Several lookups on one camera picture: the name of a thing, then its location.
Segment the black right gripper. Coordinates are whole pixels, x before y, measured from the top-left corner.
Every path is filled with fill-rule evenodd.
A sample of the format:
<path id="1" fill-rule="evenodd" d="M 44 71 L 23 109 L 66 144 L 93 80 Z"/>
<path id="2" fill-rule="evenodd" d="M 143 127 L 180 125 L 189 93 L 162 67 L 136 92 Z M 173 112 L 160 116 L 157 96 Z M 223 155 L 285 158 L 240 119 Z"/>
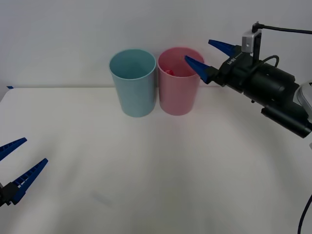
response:
<path id="1" fill-rule="evenodd" d="M 217 84 L 228 86 L 237 92 L 255 92 L 254 78 L 251 73 L 253 57 L 241 51 L 241 46 L 210 39 L 208 43 L 229 58 L 218 69 L 185 56 L 187 64 L 199 75 L 205 84 L 217 77 Z"/>

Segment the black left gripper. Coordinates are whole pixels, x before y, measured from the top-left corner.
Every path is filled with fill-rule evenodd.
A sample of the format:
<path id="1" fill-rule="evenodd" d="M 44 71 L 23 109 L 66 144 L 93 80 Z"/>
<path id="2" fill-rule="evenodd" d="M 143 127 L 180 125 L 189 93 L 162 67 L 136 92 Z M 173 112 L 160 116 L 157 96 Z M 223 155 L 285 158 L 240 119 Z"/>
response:
<path id="1" fill-rule="evenodd" d="M 26 141 L 27 139 L 23 137 L 0 146 L 0 161 L 2 161 L 5 157 L 7 157 Z M 28 188 L 35 181 L 47 163 L 48 159 L 44 158 L 42 161 L 40 161 L 38 164 L 36 164 L 34 167 L 32 167 L 14 181 L 9 182 L 5 186 L 0 185 L 0 206 L 4 204 L 9 206 L 11 203 L 16 205 L 19 203 L 26 194 Z"/>

